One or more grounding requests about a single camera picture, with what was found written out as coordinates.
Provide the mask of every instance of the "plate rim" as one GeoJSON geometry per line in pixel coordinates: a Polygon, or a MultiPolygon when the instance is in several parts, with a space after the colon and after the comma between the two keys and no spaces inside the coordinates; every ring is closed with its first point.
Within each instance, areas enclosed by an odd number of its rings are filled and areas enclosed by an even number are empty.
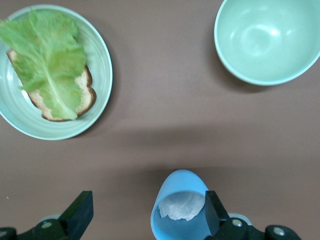
{"type": "Polygon", "coordinates": [[[35,5],[30,5],[30,6],[26,6],[23,7],[15,12],[13,12],[12,14],[10,14],[6,20],[13,20],[16,19],[18,17],[20,17],[23,14],[27,14],[28,12],[31,11],[31,9],[34,10],[54,10],[54,11],[60,11],[69,15],[74,16],[75,18],[77,18],[78,20],[80,20],[81,22],[85,23],[95,34],[96,37],[98,37],[100,43],[102,44],[106,56],[107,56],[107,63],[109,65],[109,86],[108,86],[108,91],[105,95],[105,99],[104,102],[101,106],[101,108],[99,109],[99,111],[97,112],[97,114],[95,114],[92,118],[89,119],[89,121],[87,122],[87,124],[85,124],[82,128],[80,128],[77,131],[74,131],[72,133],[68,133],[66,135],[62,135],[62,136],[58,136],[58,137],[43,137],[43,136],[39,136],[36,134],[32,134],[29,133],[23,129],[21,129],[20,127],[16,126],[11,120],[9,120],[5,114],[2,112],[2,110],[0,109],[0,115],[15,129],[17,129],[18,131],[20,131],[21,133],[33,137],[35,139],[40,139],[40,140],[48,140],[48,141],[58,141],[58,140],[65,140],[65,139],[70,139],[73,138],[83,132],[85,132],[87,129],[89,129],[97,120],[98,118],[102,115],[103,111],[105,110],[109,100],[110,100],[110,96],[111,96],[111,91],[112,91],[112,87],[113,87],[113,66],[112,66],[112,61],[111,61],[111,56],[109,53],[109,49],[107,47],[106,42],[104,41],[104,39],[102,38],[101,34],[98,32],[98,30],[86,19],[84,18],[82,15],[80,15],[79,13],[77,13],[74,10],[71,10],[67,7],[64,6],[60,6],[60,5],[55,5],[55,4],[35,4],[35,5]]]}

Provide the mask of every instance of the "screw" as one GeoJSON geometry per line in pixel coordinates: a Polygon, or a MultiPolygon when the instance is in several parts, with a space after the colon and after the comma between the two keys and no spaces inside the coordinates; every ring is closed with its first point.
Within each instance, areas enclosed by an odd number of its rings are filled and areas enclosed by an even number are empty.
{"type": "Polygon", "coordinates": [[[0,231],[0,238],[7,235],[7,232],[6,231],[0,231]]]}
{"type": "Polygon", "coordinates": [[[286,234],[285,231],[283,231],[280,227],[275,227],[273,232],[279,236],[284,236],[286,234]]]}
{"type": "Polygon", "coordinates": [[[232,220],[232,224],[235,225],[236,227],[241,227],[242,226],[242,222],[238,219],[233,219],[232,220]]]}
{"type": "Polygon", "coordinates": [[[51,227],[51,225],[52,225],[52,223],[51,222],[47,222],[47,221],[44,221],[43,222],[43,224],[42,224],[42,226],[41,226],[41,228],[42,229],[47,229],[47,228],[49,228],[49,227],[51,227]]]}

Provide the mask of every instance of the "tissue paper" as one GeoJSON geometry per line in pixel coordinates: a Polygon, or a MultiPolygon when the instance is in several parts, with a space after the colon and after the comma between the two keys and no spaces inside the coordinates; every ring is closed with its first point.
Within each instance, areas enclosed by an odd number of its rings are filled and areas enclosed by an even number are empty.
{"type": "Polygon", "coordinates": [[[205,196],[195,192],[182,191],[163,199],[158,207],[162,218],[168,216],[173,220],[193,219],[205,205],[205,196]]]}

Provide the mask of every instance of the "sandwich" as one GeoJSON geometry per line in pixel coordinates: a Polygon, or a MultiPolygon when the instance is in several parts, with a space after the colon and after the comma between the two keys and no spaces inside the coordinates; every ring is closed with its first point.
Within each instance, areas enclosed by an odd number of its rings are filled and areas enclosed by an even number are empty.
{"type": "Polygon", "coordinates": [[[75,120],[96,101],[78,35],[75,21],[54,10],[31,10],[25,18],[0,24],[0,39],[10,47],[7,56],[20,88],[46,120],[75,120]]]}

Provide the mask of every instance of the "green plate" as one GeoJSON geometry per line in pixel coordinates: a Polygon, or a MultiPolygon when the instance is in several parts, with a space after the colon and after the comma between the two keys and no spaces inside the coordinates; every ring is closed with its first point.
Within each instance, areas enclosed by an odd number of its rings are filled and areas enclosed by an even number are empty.
{"type": "Polygon", "coordinates": [[[78,42],[84,46],[87,65],[92,75],[92,88],[96,101],[92,108],[76,120],[52,122],[41,117],[41,110],[30,101],[28,94],[21,91],[22,85],[6,52],[9,47],[0,41],[0,114],[20,132],[42,140],[62,140],[74,137],[88,129],[102,114],[109,100],[113,72],[107,46],[98,31],[81,15],[56,5],[33,5],[23,8],[9,19],[25,17],[33,10],[55,10],[72,17],[78,28],[78,42]]]}

